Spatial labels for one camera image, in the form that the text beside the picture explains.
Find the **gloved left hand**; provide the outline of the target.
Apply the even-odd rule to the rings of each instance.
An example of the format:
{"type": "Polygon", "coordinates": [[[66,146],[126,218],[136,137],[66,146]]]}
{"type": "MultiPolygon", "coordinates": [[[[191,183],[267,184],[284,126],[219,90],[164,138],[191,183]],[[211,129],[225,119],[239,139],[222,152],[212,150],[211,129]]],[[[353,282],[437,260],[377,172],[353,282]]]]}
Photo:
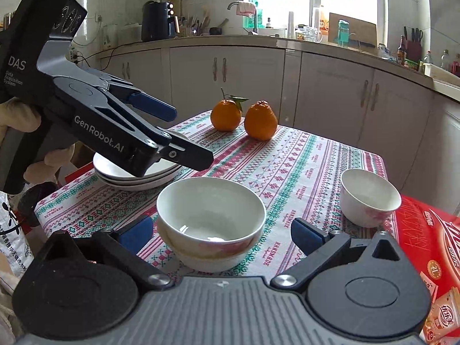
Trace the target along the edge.
{"type": "Polygon", "coordinates": [[[25,183],[55,181],[75,152],[76,138],[66,129],[75,115],[57,100],[44,115],[16,97],[1,104],[1,191],[17,194],[25,183]]]}

